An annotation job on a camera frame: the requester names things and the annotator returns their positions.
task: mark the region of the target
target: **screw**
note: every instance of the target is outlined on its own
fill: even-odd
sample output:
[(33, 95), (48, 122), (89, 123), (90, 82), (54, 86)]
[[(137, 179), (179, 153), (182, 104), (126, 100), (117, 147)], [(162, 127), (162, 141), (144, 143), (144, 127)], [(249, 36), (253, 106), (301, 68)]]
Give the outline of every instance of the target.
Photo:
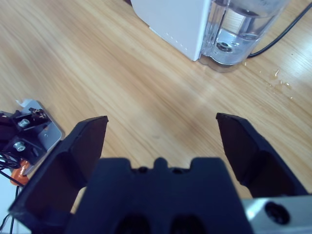
[(26, 128), (30, 124), (30, 121), (23, 118), (20, 122), (18, 122), (19, 127)]
[(21, 152), (21, 151), (24, 151), (26, 149), (26, 146), (24, 144), (24, 142), (22, 141), (19, 141), (19, 142), (16, 142), (13, 147), (18, 151), (18, 152)]

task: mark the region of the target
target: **water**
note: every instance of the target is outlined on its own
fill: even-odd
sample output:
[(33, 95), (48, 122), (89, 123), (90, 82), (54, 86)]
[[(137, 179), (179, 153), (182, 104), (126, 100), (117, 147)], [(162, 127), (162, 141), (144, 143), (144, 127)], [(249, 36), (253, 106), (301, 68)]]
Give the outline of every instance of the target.
[(273, 24), (282, 1), (232, 0), (229, 7), (212, 4), (202, 44), (202, 54), (220, 64), (241, 63)]

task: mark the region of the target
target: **black cable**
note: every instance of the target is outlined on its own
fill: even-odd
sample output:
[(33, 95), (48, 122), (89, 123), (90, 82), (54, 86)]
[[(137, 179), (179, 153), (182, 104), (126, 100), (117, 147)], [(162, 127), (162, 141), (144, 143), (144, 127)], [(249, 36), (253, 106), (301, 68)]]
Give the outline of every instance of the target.
[(291, 30), (292, 27), (294, 27), (294, 25), (307, 13), (307, 11), (310, 10), (311, 7), (312, 7), (312, 2), (294, 19), (294, 21), (277, 38), (275, 38), (275, 40), (273, 40), (270, 44), (268, 44), (266, 47), (262, 48), (261, 50), (248, 55), (247, 58), (254, 58), (258, 55), (261, 55), (263, 52), (267, 51), (272, 46), (274, 46), (279, 40), (282, 39), (283, 36), (285, 36)]
[[(15, 199), (19, 194), (19, 186), (16, 186), (16, 191), (15, 191)], [(12, 221), (11, 221), (11, 227), (10, 227), (10, 234), (12, 234), (13, 232), (13, 225), (14, 225), (14, 217), (12, 217)]]
[[(16, 187), (16, 191), (15, 191), (15, 198), (18, 196), (19, 194), (19, 186)], [(2, 221), (2, 224), (0, 226), (0, 231), (2, 231), (4, 225), (5, 225), (5, 222), (7, 220), (7, 218), (10, 216), (10, 214), (8, 214), (6, 217), (4, 217), (3, 221)], [(12, 233), (13, 231), (13, 224), (14, 224), (14, 218), (12, 218), (12, 221), (11, 221), (11, 228), (10, 228), (10, 234)]]
[(7, 219), (9, 216), (10, 216), (10, 214), (8, 214), (6, 217), (4, 217), (4, 219), (3, 219), (3, 221), (2, 221), (2, 224), (1, 224), (1, 226), (0, 226), (0, 231), (2, 230), (2, 228), (3, 228), (3, 226), (4, 226), (5, 222), (6, 222), (6, 219)]
[(0, 170), (0, 174), (7, 177), (9, 180), (15, 182), (16, 184), (18, 184), (21, 187), (24, 187), (23, 184), (21, 184), (20, 182), (18, 182), (16, 179), (12, 178), (11, 176), (7, 175), (6, 173), (4, 173), (3, 171)]
[(15, 182), (19, 186), (24, 187), (24, 185), (18, 182), (16, 179), (2, 172), (3, 169), (17, 169), (17, 168), (20, 168), (20, 157), (10, 152), (0, 151), (0, 174), (7, 177), (9, 180)]
[(4, 168), (20, 168), (20, 157), (10, 152), (0, 151), (0, 170), (3, 170)]

